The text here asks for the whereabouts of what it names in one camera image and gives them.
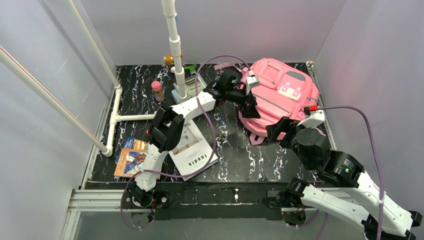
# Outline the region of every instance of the white pvc pipe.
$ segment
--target white pvc pipe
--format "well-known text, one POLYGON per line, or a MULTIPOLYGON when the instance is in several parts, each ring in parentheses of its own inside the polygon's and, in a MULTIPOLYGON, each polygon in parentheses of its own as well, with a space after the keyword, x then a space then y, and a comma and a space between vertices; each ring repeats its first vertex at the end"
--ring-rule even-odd
POLYGON ((118 122, 124 121, 137 121, 137 120, 152 120, 155 118, 154 114, 146 114, 146 115, 126 115, 126 116, 117 116, 118 122))
POLYGON ((0 62, 38 94, 56 112, 74 125, 104 154, 108 149, 97 139, 72 113, 70 113, 43 85, 41 85, 22 65, 19 64, 3 47, 0 46, 0 62))
POLYGON ((175 21, 175 0, 162 0, 163 14, 166 16, 166 23, 169 31, 169 46, 175 65, 175 81, 178 86, 177 91, 180 102, 187 100, 186 80, 184 78, 184 68, 181 62, 181 40, 177 32, 177 23, 175 21))
POLYGON ((81 17, 80 13, 78 12, 77 7, 75 6, 74 2, 72 0, 68 0, 69 7, 73 14, 76 16, 76 19, 81 26, 81 29, 83 29, 85 36, 87 37, 88 41, 90 42, 91 48, 94 51, 95 55, 97 56, 97 59, 100 61, 101 66, 106 71, 107 76, 109 77, 110 81, 113 83, 113 86, 115 89, 118 89, 121 85, 117 81, 116 77, 114 76, 114 73, 109 68, 108 63, 106 62, 105 58, 103 57, 102 52, 100 51, 99 47, 96 44, 96 41, 94 41, 92 34, 90 33, 89 29, 87 28, 86 23, 84 22, 83 18, 81 17))
POLYGON ((107 154, 104 154, 106 157, 110 157, 112 155, 112 152, 114 150, 114 135, 115 135, 115 127, 117 126, 117 118, 118 118, 118 110, 119 110, 119 103, 121 101, 121 95, 122 95, 122 87, 119 86, 118 89, 115 90, 115 100, 113 101, 113 107, 112 112, 110 113, 110 119, 109 119, 109 131, 107 133, 107 154))

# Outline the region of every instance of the toy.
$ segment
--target toy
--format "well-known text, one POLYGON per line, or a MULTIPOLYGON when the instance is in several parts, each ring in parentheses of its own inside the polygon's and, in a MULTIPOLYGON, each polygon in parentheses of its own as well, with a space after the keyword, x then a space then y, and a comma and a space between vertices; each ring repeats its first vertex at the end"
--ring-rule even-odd
MULTIPOLYGON (((196 74, 196 68, 197 68, 197 64, 193 64, 193 65, 186 65, 184 67, 182 67, 185 71, 188 71, 190 73, 190 75, 195 75, 196 74)), ((175 67, 171 67, 171 73, 175 73, 175 67)))
POLYGON ((153 81, 151 83, 151 88, 153 89, 154 98, 156 99, 156 101, 163 102, 165 100, 165 95, 164 95, 164 92, 162 91, 161 83, 158 81, 153 81))
POLYGON ((174 63, 174 57, 173 57, 173 56, 171 56, 171 55, 165 55, 165 56, 163 57, 163 63, 164 63, 164 64, 166 64, 166 65, 171 65, 171 64, 173 64, 173 63, 174 63))

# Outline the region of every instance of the bottle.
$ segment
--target bottle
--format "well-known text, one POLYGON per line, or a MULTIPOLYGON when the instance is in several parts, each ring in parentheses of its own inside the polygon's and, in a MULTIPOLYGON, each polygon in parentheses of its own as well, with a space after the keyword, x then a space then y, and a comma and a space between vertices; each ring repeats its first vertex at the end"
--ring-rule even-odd
POLYGON ((162 91, 161 83, 158 81, 153 81, 151 83, 151 88, 153 89, 154 98, 156 99, 156 101, 163 102, 165 100, 165 95, 164 95, 164 92, 162 91))

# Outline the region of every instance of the colorful book cover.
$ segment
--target colorful book cover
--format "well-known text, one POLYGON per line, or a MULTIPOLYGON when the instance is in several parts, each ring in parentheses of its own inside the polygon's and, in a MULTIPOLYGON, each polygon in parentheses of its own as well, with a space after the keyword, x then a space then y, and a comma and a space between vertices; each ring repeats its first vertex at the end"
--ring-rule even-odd
MULTIPOLYGON (((123 143, 122 149, 137 149, 142 150, 142 152, 147 153, 147 146, 149 144, 145 141, 135 139, 134 137, 127 137, 125 142, 123 143)), ((118 164, 121 153, 115 159, 115 163, 118 164)))
POLYGON ((142 169, 147 157, 145 150, 122 149, 114 175, 117 177, 130 178, 142 169))

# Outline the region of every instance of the red clip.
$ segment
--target red clip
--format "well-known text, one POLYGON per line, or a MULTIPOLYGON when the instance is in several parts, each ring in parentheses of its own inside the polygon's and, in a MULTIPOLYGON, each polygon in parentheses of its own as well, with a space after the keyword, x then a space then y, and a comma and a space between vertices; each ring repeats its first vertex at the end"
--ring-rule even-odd
POLYGON ((318 110, 318 105, 312 105, 309 107, 309 112, 315 112, 316 110, 318 110))

